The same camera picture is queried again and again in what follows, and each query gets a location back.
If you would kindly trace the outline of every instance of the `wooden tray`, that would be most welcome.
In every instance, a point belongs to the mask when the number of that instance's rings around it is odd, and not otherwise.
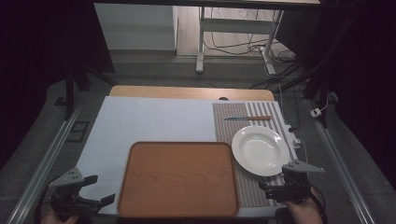
[[[122,217],[233,217],[232,151],[225,143],[137,142],[119,199]]]

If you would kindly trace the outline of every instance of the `white plate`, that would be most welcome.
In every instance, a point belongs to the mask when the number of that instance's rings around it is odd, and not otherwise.
[[[271,129],[257,125],[239,130],[232,147],[239,164],[255,175],[277,175],[290,158],[285,140]]]

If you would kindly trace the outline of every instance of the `hand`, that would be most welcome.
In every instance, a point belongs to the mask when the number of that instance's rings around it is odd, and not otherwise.
[[[66,222],[62,222],[55,212],[50,209],[46,216],[41,220],[41,224],[76,224],[78,220],[77,216],[70,216]]]
[[[290,212],[296,224],[322,224],[317,205],[310,198],[301,204],[292,203],[290,201],[283,202]]]

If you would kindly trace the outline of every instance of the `plate rim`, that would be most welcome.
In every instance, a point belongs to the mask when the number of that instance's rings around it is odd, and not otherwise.
[[[273,136],[277,136],[279,137],[279,142],[276,141],[279,149],[280,149],[280,162],[279,165],[277,165],[276,167],[272,168],[272,169],[263,169],[262,171],[258,172],[255,169],[250,169],[250,167],[247,167],[246,164],[248,164],[248,161],[245,160],[245,158],[242,156],[240,147],[239,147],[239,143],[242,139],[242,137],[240,138],[240,140],[238,142],[236,142],[236,138],[239,135],[242,135],[242,132],[245,130],[249,130],[249,129],[262,129],[265,130],[262,134],[267,135],[268,136],[268,132],[271,133],[272,135],[270,136],[271,138],[273,138]],[[275,132],[274,130],[261,126],[261,125],[249,125],[246,126],[240,130],[238,130],[238,132],[236,132],[236,134],[233,136],[233,141],[232,141],[232,151],[233,151],[233,156],[236,159],[236,161],[247,171],[251,172],[254,175],[260,175],[260,176],[272,176],[272,175],[278,175],[282,172],[282,166],[284,164],[287,164],[290,160],[290,155],[289,155],[289,151],[288,151],[288,145],[286,143],[286,140],[280,136],[277,132]]]

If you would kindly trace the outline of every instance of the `wall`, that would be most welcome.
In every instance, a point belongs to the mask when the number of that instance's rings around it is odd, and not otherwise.
[[[108,49],[175,50],[177,7],[95,4]]]

